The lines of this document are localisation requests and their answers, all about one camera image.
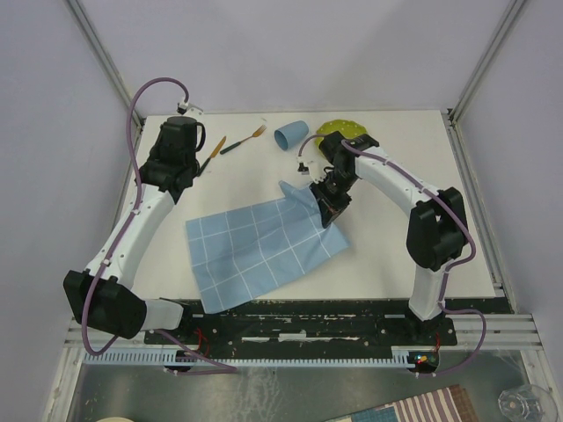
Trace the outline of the blue cup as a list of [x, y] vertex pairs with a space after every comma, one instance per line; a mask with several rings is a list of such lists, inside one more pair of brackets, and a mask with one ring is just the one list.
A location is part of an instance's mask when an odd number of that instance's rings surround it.
[[297, 120], [279, 127], [274, 131], [274, 140], [283, 151], [299, 145], [309, 134], [309, 126], [303, 120]]

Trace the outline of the blue checked cloth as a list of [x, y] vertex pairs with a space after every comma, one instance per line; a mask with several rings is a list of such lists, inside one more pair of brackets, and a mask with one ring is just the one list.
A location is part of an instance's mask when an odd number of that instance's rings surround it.
[[348, 248], [323, 227], [308, 186], [285, 181], [282, 197], [186, 222], [195, 284], [206, 313], [236, 308], [313, 272]]

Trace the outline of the orange knife green handle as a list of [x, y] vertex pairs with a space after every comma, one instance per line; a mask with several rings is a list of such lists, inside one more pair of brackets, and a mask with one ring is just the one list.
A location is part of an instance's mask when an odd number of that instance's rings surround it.
[[202, 173], [204, 172], [204, 170], [206, 169], [206, 167], [209, 165], [209, 163], [211, 162], [211, 160], [213, 158], [215, 158], [220, 150], [222, 149], [223, 145], [226, 143], [227, 141], [227, 136], [224, 136], [221, 141], [215, 146], [214, 150], [211, 152], [211, 154], [209, 155], [209, 157], [205, 160], [205, 162], [201, 165], [199, 172], [197, 174], [197, 177], [201, 176]]

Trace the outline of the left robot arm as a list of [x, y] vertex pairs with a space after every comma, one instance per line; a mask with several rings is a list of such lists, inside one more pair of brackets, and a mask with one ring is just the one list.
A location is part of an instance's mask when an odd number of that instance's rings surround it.
[[200, 169], [196, 154], [205, 139], [203, 124], [190, 117], [173, 116], [161, 125], [127, 213], [86, 268], [65, 276], [63, 289], [79, 324], [126, 339], [158, 329], [177, 343], [194, 335], [188, 307], [168, 299], [144, 300], [132, 288], [158, 227], [194, 182]]

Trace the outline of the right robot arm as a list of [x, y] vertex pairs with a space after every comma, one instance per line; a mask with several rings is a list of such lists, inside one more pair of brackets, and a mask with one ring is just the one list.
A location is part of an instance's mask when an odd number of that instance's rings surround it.
[[397, 205], [408, 219], [406, 249], [416, 264], [409, 317], [403, 323], [407, 339], [423, 344], [435, 335], [435, 320], [445, 311], [449, 271], [465, 246], [474, 242], [468, 230], [463, 195], [454, 187], [426, 184], [393, 161], [370, 135], [353, 139], [335, 131], [319, 136], [327, 165], [297, 155], [298, 170], [311, 176], [324, 227], [351, 202], [349, 190], [365, 181]]

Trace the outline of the green dotted plate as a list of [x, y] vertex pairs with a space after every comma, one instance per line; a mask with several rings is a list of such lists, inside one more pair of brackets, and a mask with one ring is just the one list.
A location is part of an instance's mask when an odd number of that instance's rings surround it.
[[329, 120], [323, 123], [316, 131], [318, 135], [329, 135], [333, 132], [340, 132], [345, 138], [353, 139], [368, 133], [368, 129], [353, 120]]

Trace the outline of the striped folded cloth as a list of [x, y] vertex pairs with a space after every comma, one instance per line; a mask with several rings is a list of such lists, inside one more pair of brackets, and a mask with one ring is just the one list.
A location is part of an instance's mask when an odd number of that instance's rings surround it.
[[456, 384], [414, 397], [333, 418], [333, 421], [479, 421], [472, 401]]

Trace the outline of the clear glass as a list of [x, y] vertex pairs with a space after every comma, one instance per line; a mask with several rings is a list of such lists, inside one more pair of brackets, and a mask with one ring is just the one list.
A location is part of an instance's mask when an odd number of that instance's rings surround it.
[[552, 395], [533, 384], [502, 391], [498, 405], [502, 415], [513, 422], [555, 422], [559, 419]]

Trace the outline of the cream round object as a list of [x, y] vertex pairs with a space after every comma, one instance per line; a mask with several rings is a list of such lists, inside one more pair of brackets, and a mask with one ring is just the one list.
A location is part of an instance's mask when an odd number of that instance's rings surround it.
[[109, 417], [109, 418], [99, 419], [97, 422], [133, 422], [133, 420], [123, 417]]

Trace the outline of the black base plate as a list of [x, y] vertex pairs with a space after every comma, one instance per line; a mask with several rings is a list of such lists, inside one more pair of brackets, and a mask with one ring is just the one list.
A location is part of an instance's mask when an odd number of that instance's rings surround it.
[[339, 351], [393, 346], [455, 346], [453, 321], [445, 316], [429, 331], [418, 332], [406, 316], [404, 300], [250, 301], [234, 309], [206, 314], [199, 301], [185, 301], [188, 320], [167, 333], [211, 356], [289, 353], [291, 343], [312, 343]]

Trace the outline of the aluminium frame rail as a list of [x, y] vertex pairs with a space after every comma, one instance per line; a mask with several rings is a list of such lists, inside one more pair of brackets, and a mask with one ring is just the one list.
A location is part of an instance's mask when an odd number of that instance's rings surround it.
[[466, 114], [488, 71], [493, 66], [501, 49], [514, 31], [529, 4], [529, 0], [511, 0], [508, 2], [507, 8], [494, 28], [493, 34], [462, 89], [455, 106], [448, 112], [449, 122], [452, 127], [457, 125]]

